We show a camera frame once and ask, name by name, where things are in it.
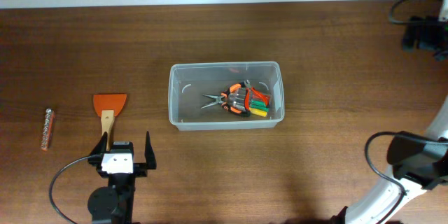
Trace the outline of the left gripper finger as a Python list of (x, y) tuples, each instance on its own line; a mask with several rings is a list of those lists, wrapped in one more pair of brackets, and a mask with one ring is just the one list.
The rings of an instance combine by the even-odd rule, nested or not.
[(99, 155), (105, 153), (107, 146), (108, 146), (108, 133), (104, 132), (98, 144), (90, 152), (90, 155)]
[(147, 164), (155, 164), (156, 158), (153, 151), (153, 147), (151, 145), (151, 137), (149, 131), (146, 132), (146, 142), (145, 142), (145, 151), (144, 156)]

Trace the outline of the orange long nose pliers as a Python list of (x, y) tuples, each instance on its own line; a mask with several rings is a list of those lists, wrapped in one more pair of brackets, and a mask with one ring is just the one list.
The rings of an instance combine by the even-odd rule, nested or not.
[(203, 94), (204, 97), (212, 99), (212, 102), (203, 105), (201, 109), (219, 105), (227, 112), (241, 117), (251, 115), (249, 109), (249, 91), (245, 83), (237, 83), (229, 87), (219, 95)]

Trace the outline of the clear screwdriver set case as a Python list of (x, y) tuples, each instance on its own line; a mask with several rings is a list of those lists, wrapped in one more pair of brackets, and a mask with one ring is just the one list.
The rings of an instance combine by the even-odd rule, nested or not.
[(247, 115), (266, 117), (270, 109), (270, 96), (257, 90), (241, 87), (230, 93), (229, 101), (234, 110)]

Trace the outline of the small red cutting pliers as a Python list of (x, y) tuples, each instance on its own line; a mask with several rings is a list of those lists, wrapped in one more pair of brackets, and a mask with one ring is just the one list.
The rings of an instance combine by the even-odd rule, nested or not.
[(249, 80), (244, 81), (244, 86), (246, 88), (245, 107), (268, 112), (270, 108), (270, 96), (256, 90), (250, 84)]

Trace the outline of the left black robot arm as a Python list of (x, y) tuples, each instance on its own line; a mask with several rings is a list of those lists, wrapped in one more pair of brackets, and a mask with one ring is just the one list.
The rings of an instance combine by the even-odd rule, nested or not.
[(87, 209), (93, 223), (131, 223), (135, 181), (157, 168), (151, 137), (146, 134), (145, 162), (134, 161), (134, 145), (130, 141), (115, 142), (109, 150), (107, 146), (108, 134), (104, 133), (87, 159), (98, 175), (108, 180), (108, 185), (91, 193)]

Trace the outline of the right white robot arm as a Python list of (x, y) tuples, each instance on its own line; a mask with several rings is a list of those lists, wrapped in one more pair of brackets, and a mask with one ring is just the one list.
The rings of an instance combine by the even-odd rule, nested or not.
[[(402, 39), (404, 49), (434, 50), (437, 60), (447, 59), (447, 17), (412, 16)], [(372, 163), (370, 144), (379, 137), (393, 137), (388, 147), (386, 171)], [(357, 203), (345, 206), (330, 223), (388, 222), (406, 203), (433, 190), (447, 186), (447, 96), (423, 136), (406, 131), (378, 132), (364, 147), (365, 159), (380, 177), (370, 192)]]

